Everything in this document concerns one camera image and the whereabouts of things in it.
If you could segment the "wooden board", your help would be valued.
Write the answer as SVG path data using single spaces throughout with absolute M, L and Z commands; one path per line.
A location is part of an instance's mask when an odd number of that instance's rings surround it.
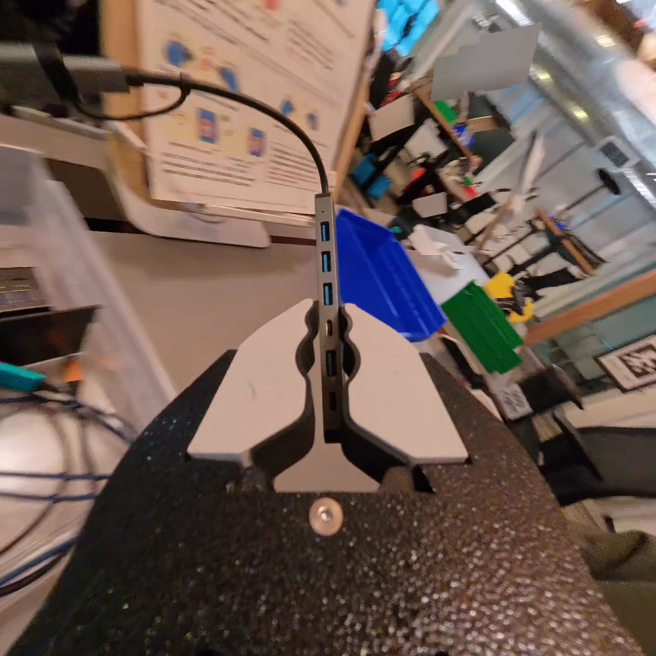
M 373 24 L 371 1 L 100 1 L 102 50 L 129 69 L 154 71 L 165 42 L 174 39 L 191 52 L 180 66 L 197 80 L 225 88 L 217 68 L 231 68 L 240 93 L 259 98 L 274 72 L 284 82 L 275 91 L 291 98 L 292 88 L 318 102 L 317 149 L 327 143 L 325 168 L 339 197 L 365 120 L 368 101 L 365 51 Z

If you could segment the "grey USB hub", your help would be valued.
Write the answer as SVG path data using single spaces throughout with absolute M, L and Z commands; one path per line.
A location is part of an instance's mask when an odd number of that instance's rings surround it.
M 319 367 L 324 440 L 338 443 L 342 423 L 342 349 L 340 292 L 332 196 L 315 199 Z

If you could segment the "blue plastic bin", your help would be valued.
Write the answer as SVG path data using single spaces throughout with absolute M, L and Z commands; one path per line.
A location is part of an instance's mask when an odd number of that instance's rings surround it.
M 342 208 L 335 218 L 340 299 L 410 342 L 439 332 L 447 317 L 392 230 Z

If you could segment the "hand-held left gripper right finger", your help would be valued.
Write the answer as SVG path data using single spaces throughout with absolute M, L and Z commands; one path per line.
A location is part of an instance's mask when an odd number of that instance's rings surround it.
M 342 452 L 373 480 L 392 468 L 464 464 L 469 453 L 420 352 L 352 303 L 342 307 Z

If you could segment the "large printed marker tag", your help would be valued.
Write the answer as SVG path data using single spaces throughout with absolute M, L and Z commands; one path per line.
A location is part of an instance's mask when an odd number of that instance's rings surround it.
M 651 334 L 595 357 L 623 393 L 655 385 L 655 335 Z

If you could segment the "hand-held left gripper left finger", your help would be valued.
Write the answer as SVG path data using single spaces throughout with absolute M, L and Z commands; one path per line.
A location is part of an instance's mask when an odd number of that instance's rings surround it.
M 187 453 L 279 475 L 314 445 L 314 301 L 302 300 L 242 342 Z

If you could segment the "white stand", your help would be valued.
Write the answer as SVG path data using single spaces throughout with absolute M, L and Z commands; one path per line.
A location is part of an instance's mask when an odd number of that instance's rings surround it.
M 117 123 L 92 127 L 73 119 L 55 119 L 28 108 L 1 114 L 1 143 L 33 150 L 48 163 L 70 165 L 74 173 L 104 179 L 119 218 L 152 236 L 255 249 L 271 245 L 267 228 L 236 218 L 226 210 L 202 214 L 178 203 L 154 201 L 146 182 L 145 145 Z

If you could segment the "clear plastic box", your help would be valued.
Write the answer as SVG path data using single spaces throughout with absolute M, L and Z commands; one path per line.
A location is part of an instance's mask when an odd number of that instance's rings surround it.
M 143 428 L 176 397 L 160 357 L 62 183 L 32 150 L 1 144 L 1 264 L 34 268 L 56 310 L 99 306 L 83 362 L 121 417 Z

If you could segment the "grey laptop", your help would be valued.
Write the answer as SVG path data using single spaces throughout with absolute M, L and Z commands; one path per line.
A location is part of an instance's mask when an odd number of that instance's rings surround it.
M 61 99 L 37 60 L 32 45 L 1 42 L 1 105 L 41 110 Z

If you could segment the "yellow tool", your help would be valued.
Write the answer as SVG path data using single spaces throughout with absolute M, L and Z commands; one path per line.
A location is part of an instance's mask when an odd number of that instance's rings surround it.
M 483 289 L 510 323 L 524 324 L 533 318 L 533 292 L 522 281 L 505 272 L 498 272 Z

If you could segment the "silver ventilation duct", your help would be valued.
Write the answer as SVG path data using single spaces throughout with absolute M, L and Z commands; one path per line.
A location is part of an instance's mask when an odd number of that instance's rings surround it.
M 516 27 L 541 25 L 534 63 L 574 102 L 594 142 L 614 137 L 655 177 L 655 72 L 577 1 L 496 1 Z

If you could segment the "teal plug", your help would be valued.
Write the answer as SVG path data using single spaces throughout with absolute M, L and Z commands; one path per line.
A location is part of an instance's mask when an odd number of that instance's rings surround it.
M 37 371 L 1 362 L 1 389 L 23 394 L 34 393 L 44 387 L 46 375 Z

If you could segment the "small printed marker tag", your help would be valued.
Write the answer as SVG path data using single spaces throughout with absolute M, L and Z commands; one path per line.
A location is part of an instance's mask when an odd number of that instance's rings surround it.
M 508 422 L 519 421 L 535 413 L 521 387 L 515 382 L 497 387 L 493 395 L 497 407 Z

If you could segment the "olive green clothing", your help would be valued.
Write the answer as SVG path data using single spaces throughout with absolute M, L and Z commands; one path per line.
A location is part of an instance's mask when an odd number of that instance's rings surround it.
M 655 654 L 655 537 L 572 523 L 571 539 L 606 602 L 647 655 Z

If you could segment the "white desk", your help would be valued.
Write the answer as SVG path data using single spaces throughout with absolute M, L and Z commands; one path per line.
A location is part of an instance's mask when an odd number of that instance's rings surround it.
M 103 324 L 117 329 L 103 365 L 110 396 L 142 429 L 261 326 L 317 298 L 314 242 L 263 248 L 86 232 Z

